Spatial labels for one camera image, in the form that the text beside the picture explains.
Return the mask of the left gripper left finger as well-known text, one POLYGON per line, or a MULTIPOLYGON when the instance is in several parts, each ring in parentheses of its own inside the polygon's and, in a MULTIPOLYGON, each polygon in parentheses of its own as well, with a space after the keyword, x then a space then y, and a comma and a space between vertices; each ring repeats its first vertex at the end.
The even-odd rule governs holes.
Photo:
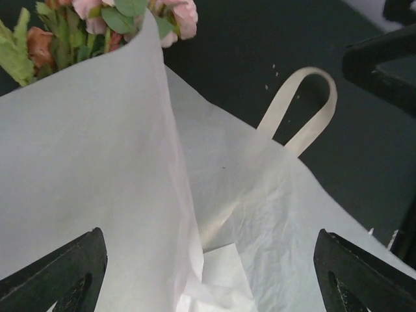
POLYGON ((107 269, 96 227, 1 280, 1 311, 94 311, 107 269))

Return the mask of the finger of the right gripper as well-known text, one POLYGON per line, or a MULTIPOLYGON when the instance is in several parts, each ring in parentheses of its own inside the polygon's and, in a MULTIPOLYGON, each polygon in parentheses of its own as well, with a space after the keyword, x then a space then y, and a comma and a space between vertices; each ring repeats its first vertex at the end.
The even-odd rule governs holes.
POLYGON ((415 84, 391 75, 378 65, 415 55, 415 25, 346 47, 342 73, 347 81, 407 114, 415 113, 415 84))

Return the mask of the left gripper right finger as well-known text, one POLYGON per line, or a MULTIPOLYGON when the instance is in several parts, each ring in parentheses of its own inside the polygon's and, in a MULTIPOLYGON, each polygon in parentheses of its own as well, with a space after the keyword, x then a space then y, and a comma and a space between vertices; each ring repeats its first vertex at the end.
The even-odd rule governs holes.
POLYGON ((336 233, 319 231, 313 263, 326 311, 415 311, 415 280, 336 233))

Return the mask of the cream printed ribbon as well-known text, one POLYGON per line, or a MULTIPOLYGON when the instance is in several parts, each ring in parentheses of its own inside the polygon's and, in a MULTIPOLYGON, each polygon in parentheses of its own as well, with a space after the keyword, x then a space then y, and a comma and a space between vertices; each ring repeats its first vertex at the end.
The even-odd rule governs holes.
POLYGON ((292 134, 284 146, 299 157, 327 128, 336 107, 332 76, 320 68, 300 68, 276 92, 257 130, 268 138, 279 129, 292 134))

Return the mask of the white flower bouquet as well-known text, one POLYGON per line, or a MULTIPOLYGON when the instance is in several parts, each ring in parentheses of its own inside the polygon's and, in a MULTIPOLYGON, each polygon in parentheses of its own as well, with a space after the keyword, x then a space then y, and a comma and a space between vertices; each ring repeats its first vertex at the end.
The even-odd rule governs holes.
POLYGON ((1 98, 1 280, 94 228, 94 311, 326 311, 313 255, 336 233, 415 280, 284 144, 163 62, 157 26, 1 98))

